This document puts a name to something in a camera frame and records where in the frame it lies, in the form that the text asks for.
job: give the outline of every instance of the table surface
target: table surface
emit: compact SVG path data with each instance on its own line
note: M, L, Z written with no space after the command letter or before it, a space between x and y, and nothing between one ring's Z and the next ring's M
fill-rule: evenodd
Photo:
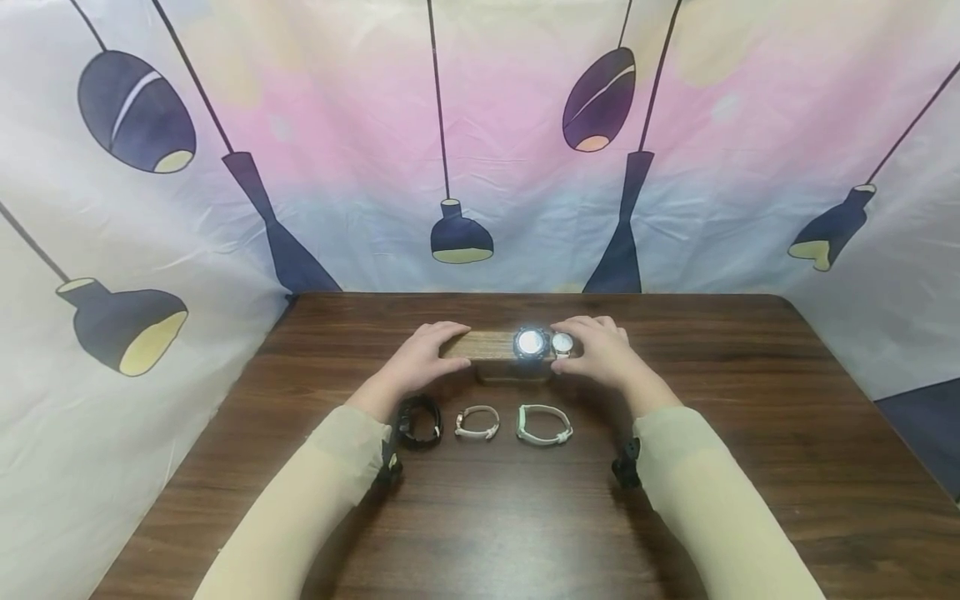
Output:
M712 423L827 598L957 597L960 513L785 300L317 294L267 338L93 598L191 598L273 475L419 324L513 328L576 314L613 316ZM488 388L468 376L435 393L443 442L401 450L403 482L348 516L304 598L705 597L643 492L612 480L630 432L614 399L587 385ZM516 407L534 402L569 414L566 445L516 438ZM500 411L489 443L453 436L471 404ZM557 423L540 417L532 429L549 435Z

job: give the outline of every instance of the fabric backdrop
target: fabric backdrop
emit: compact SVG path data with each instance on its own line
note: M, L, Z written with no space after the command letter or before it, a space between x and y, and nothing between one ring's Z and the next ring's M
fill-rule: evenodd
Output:
M950 0L0 3L0 596L89 594L289 293L777 294L960 376L958 61Z

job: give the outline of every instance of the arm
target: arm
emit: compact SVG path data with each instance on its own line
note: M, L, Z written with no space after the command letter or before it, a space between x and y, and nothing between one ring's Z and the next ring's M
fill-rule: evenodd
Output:
M640 438L637 474L650 503L684 545L711 600L823 600L793 544L713 429L684 408L630 348L610 317L555 324L584 345L554 371L619 389Z
M438 358L465 325L422 325L376 375L334 409L253 503L207 571L194 600L297 600L330 532L382 467L384 424L406 394L469 366Z

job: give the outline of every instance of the illuminated watch face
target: illuminated watch face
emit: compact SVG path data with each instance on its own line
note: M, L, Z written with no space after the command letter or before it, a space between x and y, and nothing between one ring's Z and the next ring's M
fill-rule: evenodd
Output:
M523 356L539 356L546 349L546 339L536 329L521 330L516 336L516 350Z
M558 354L569 354L573 350L573 338L567 333L554 333L550 344Z

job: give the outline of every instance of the beige sleeve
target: beige sleeve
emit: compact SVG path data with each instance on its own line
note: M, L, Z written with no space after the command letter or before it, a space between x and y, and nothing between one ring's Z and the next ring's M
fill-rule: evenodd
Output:
M763 498L703 417L684 407L634 422L643 489L710 600L822 600Z
M253 503L194 599L298 600L318 550L373 483L390 432L334 409Z

